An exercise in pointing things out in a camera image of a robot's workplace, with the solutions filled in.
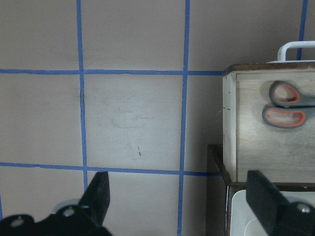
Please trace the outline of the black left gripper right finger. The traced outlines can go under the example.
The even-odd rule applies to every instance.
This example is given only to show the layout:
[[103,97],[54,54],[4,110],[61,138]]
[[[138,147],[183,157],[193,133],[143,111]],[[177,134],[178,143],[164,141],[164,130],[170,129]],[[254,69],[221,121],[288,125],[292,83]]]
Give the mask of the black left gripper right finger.
[[269,236],[315,234],[315,207],[288,200],[259,170],[247,173],[246,201]]

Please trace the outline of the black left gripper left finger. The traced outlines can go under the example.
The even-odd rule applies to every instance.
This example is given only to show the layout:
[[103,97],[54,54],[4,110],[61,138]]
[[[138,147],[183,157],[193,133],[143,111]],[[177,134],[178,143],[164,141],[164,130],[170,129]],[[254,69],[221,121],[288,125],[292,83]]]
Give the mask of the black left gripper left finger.
[[0,221],[2,236],[110,236],[102,224],[110,204],[109,175],[97,172],[76,204],[66,205],[36,222],[16,214]]

